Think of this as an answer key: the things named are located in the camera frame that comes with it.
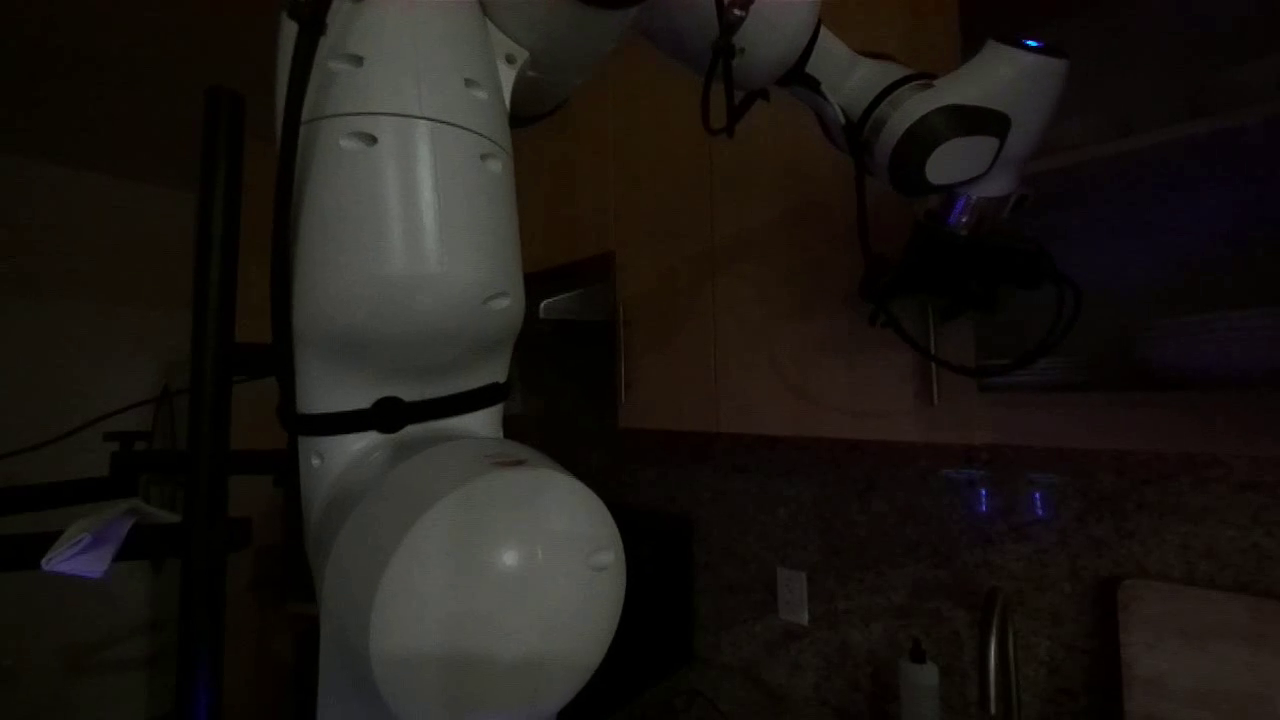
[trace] electrical outlet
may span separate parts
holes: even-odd
[[[777,567],[777,621],[808,627],[808,571]]]

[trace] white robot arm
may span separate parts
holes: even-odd
[[[285,222],[289,423],[320,588],[320,720],[544,720],[618,621],[623,542],[606,506],[501,435],[524,321],[506,116],[559,107],[640,18],[696,70],[736,46],[719,68],[739,91],[794,91],[901,192],[1012,192],[1062,61],[987,42],[921,78],[849,52],[814,10],[814,0],[338,0],[285,23],[285,52],[329,26],[292,91],[302,104],[285,104],[298,128]]]

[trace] black strap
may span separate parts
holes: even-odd
[[[356,413],[294,413],[292,432],[294,435],[356,435],[356,432],[383,432],[388,435],[409,423],[430,423],[430,421],[494,407],[506,397],[512,397],[506,382],[484,382],[484,387],[426,397],[426,399],[381,397],[377,402],[356,407]]]

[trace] wall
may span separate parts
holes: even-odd
[[[993,476],[993,515],[959,468]],[[618,714],[891,714],[921,636],[946,714],[975,720],[993,591],[1012,601],[1022,720],[1120,714],[1116,580],[1280,595],[1274,478],[1258,456],[626,435],[612,495],[693,519],[696,661]],[[808,627],[777,621],[779,562],[812,580]]]
[[[825,18],[863,52],[944,70],[959,61],[959,8],[833,0]],[[771,101],[736,139],[709,139],[696,91],[696,74],[633,39],[559,116],[514,133],[527,266],[590,253],[618,261],[626,427],[1274,449],[1274,392],[993,397],[931,371],[868,323],[849,164],[808,110]],[[912,208],[871,192],[871,219],[876,239],[897,246]],[[969,355],[970,328],[939,328],[939,347]]]
[[[825,18],[931,70],[959,42],[953,0],[833,0]],[[696,107],[698,74],[626,39],[514,133],[527,266],[618,256],[623,423],[803,435],[916,402],[921,367],[851,300],[842,155],[782,94],[736,139],[709,139]],[[888,195],[876,212],[884,233],[906,215]]]

